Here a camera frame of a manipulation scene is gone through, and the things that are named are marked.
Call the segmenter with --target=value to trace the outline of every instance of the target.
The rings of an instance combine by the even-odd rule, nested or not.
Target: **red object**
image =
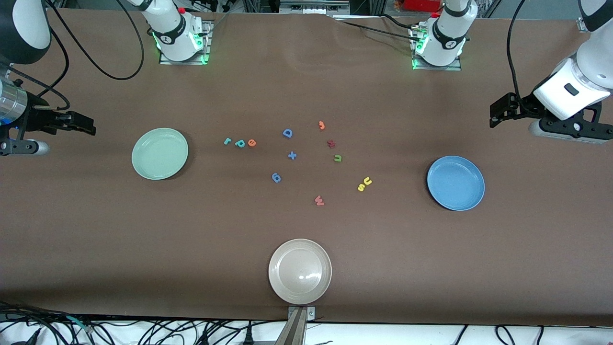
[[[402,7],[409,11],[437,12],[441,8],[441,0],[405,0]]]

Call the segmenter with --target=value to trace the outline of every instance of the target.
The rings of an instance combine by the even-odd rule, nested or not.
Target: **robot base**
[[[421,22],[419,27],[415,29],[409,29],[409,37],[417,37],[420,40],[424,39],[425,27],[422,26],[425,22]],[[417,46],[422,44],[422,41],[411,41],[411,59],[413,62],[413,69],[428,69],[431,71],[461,71],[462,65],[460,64],[460,57],[455,58],[454,62],[447,66],[434,66],[427,63],[423,57],[417,54]]]
[[[213,24],[214,20],[202,20],[202,33],[204,34],[202,39],[203,48],[191,58],[184,61],[173,61],[168,59],[163,53],[160,52],[159,64],[177,64],[188,66],[202,66],[208,64],[209,55],[211,54],[211,43],[213,42]]]

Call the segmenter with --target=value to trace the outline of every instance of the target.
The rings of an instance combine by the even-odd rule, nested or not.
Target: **plate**
[[[439,158],[428,171],[432,197],[453,211],[467,211],[477,206],[485,194],[485,181],[476,165],[458,156]]]
[[[163,180],[181,170],[188,159],[188,142],[171,128],[157,128],[145,133],[134,145],[134,170],[149,180]]]
[[[326,251],[309,239],[280,245],[270,259],[268,279],[272,289],[291,304],[309,304],[322,297],[332,280]]]

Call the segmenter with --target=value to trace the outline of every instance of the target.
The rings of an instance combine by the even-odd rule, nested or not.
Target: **metal mounting plate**
[[[287,317],[289,318],[292,315],[292,311],[294,311],[294,309],[296,308],[300,308],[300,306],[289,306],[289,308],[287,309]],[[307,321],[313,321],[315,320],[315,306],[307,306],[306,307],[306,311],[307,311],[307,315],[306,315],[306,320]]]
[[[202,36],[203,48],[201,51],[197,52],[191,58],[185,61],[172,61],[168,59],[164,54],[160,53],[159,55],[159,64],[177,64],[177,65],[188,65],[188,66],[202,66],[208,64],[208,58],[211,54],[211,43],[213,42],[213,24],[214,20],[202,20],[202,33],[207,35]]]
[[[423,31],[420,31],[420,30],[409,29],[408,32],[409,32],[409,37],[422,38],[423,36]],[[451,64],[447,66],[434,66],[432,64],[427,63],[424,60],[424,58],[421,57],[416,52],[418,44],[421,44],[421,42],[411,41],[411,60],[413,61],[413,69],[428,69],[431,71],[461,71],[462,70],[462,65],[460,64],[459,56],[455,58],[454,62],[452,62]]]

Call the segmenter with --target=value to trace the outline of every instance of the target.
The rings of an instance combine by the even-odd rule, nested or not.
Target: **silver cylinder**
[[[39,149],[33,153],[34,156],[44,156],[49,153],[50,151],[49,144],[47,144],[46,142],[40,141],[40,140],[33,140],[33,139],[29,139],[29,141],[35,141],[36,144],[38,144],[39,146]]]
[[[18,119],[27,105],[28,94],[9,80],[0,78],[0,125],[8,125]]]

